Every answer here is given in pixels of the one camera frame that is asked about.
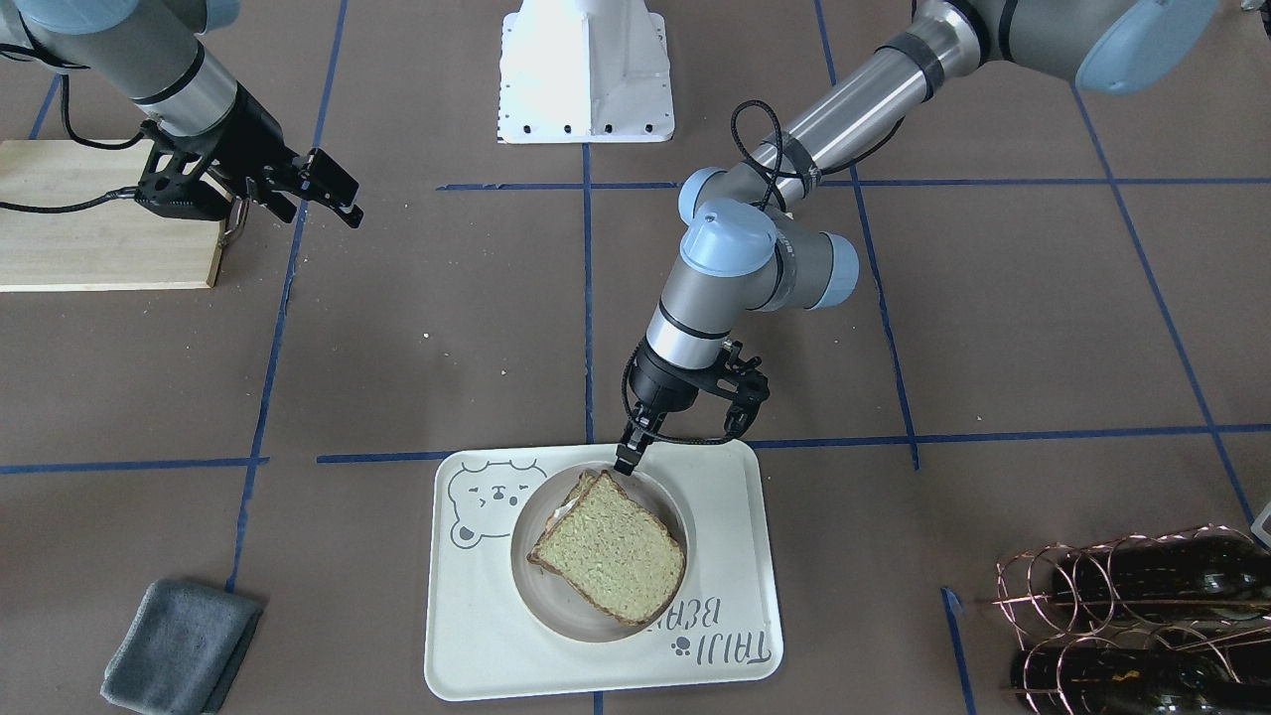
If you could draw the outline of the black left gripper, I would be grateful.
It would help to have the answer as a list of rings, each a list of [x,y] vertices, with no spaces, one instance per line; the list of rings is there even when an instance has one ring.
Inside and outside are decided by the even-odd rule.
[[[707,370],[685,370],[655,353],[641,340],[630,358],[630,406],[627,429],[616,447],[616,471],[630,476],[649,444],[657,439],[663,417],[693,406]]]

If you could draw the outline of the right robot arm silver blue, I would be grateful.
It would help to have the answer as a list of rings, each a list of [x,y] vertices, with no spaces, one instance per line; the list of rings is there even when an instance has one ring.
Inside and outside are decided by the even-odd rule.
[[[92,70],[142,113],[151,144],[125,198],[153,215],[224,221],[235,199],[283,221],[296,199],[358,226],[358,182],[322,149],[289,149],[277,119],[206,50],[236,1],[5,1],[3,51],[69,75]]]

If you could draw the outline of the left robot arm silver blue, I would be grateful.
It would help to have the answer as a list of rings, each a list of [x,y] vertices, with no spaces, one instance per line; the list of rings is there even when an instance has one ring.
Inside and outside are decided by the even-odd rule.
[[[769,398],[758,357],[733,339],[744,312],[835,307],[855,290],[855,248],[791,218],[827,177],[850,171],[896,135],[951,77],[991,61],[1126,95],[1149,88],[1199,43],[1213,1],[916,1],[913,22],[791,123],[730,169],[683,183],[686,230],[644,337],[624,367],[627,431],[616,472],[630,475],[671,413],[702,392],[726,399],[716,443],[744,438]]]

